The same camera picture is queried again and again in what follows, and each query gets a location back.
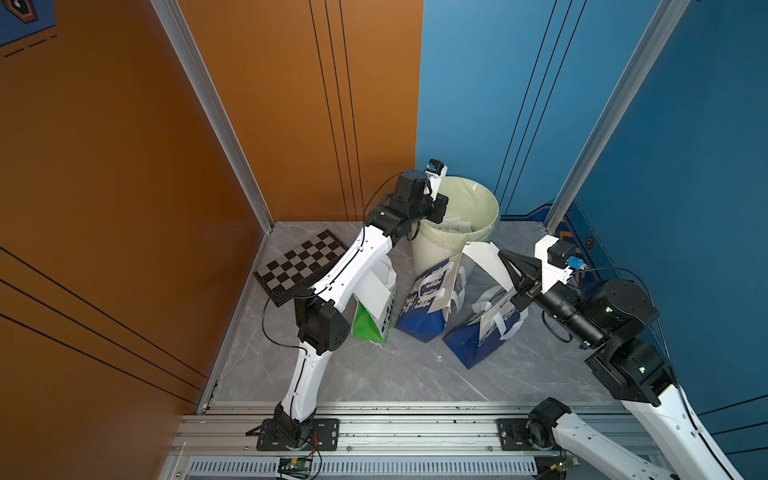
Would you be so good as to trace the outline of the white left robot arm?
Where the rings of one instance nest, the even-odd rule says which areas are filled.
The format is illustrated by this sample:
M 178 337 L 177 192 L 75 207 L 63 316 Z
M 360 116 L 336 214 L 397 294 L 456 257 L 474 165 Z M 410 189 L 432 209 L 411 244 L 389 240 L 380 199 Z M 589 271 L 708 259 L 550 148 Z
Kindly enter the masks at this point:
M 395 189 L 372 209 L 359 235 L 338 262 L 311 287 L 294 297 L 298 357 L 290 386 L 273 416 L 249 430 L 248 436 L 276 441 L 278 449 L 315 446 L 312 422 L 322 379 L 333 352 L 349 336 L 344 310 L 363 278 L 399 240 L 423 219 L 443 220 L 449 199 L 439 192 L 448 167 L 430 160 L 423 171 L 399 174 Z

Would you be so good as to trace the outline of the blue white bag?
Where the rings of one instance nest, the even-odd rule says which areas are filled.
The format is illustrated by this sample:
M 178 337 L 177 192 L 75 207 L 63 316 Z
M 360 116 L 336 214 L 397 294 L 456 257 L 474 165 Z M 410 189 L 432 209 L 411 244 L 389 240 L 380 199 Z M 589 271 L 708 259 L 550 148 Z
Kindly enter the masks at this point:
M 406 296 L 395 328 L 428 343 L 440 336 L 450 315 L 462 309 L 468 274 L 458 253 L 419 275 Z
M 468 256 L 463 254 L 463 257 L 479 267 Z M 470 304 L 471 315 L 443 337 L 446 345 L 467 369 L 475 367 L 513 338 L 528 317 L 527 312 L 521 313 L 511 302 L 515 290 L 507 292 L 491 279 L 495 284 Z

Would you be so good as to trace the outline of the white receipt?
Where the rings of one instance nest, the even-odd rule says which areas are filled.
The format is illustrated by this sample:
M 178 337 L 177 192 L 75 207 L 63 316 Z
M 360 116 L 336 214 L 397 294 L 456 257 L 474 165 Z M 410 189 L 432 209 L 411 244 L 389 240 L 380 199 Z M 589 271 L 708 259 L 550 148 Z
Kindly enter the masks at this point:
M 492 242 L 468 242 L 462 253 L 481 267 L 507 292 L 514 291 L 512 278 L 499 256 L 500 249 Z
M 391 313 L 396 291 L 396 272 L 388 257 L 379 260 L 363 277 L 354 294 L 376 324 Z

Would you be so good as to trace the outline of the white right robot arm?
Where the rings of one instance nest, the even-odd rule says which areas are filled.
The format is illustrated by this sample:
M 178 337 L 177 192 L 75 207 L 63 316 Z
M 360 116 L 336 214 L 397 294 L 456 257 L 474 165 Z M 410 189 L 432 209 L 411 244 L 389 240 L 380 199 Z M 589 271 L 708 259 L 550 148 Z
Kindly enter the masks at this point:
M 556 241 L 542 259 L 498 253 L 518 310 L 536 304 L 583 347 L 586 364 L 613 398 L 645 428 L 669 466 L 662 468 L 602 435 L 562 402 L 548 398 L 529 414 L 533 445 L 565 450 L 611 479 L 738 479 L 729 461 L 689 404 L 669 362 L 639 335 L 659 317 L 646 292 L 619 278 L 589 298 L 568 285 L 565 259 L 573 246 Z

